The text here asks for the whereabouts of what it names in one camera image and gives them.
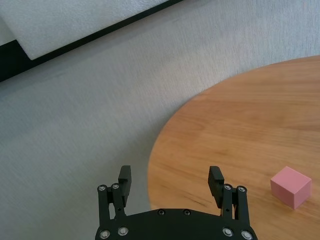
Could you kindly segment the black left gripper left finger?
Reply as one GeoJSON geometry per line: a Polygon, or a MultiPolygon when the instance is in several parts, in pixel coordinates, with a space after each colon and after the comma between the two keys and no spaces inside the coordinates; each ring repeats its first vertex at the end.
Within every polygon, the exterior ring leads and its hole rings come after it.
{"type": "Polygon", "coordinates": [[[125,207],[130,194],[131,183],[131,166],[123,165],[119,172],[118,182],[113,183],[109,187],[105,184],[97,187],[100,227],[107,227],[109,222],[112,220],[110,218],[110,204],[113,204],[114,206],[114,220],[122,220],[127,216],[125,213],[125,207]]]}

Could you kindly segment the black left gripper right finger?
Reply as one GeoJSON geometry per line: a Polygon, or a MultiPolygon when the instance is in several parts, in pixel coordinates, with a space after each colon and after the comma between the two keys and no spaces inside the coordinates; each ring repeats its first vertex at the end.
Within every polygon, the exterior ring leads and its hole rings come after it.
{"type": "Polygon", "coordinates": [[[242,185],[233,187],[225,183],[218,166],[209,167],[207,182],[211,195],[220,209],[220,216],[231,220],[234,208],[234,219],[250,225],[247,189],[242,185]]]}

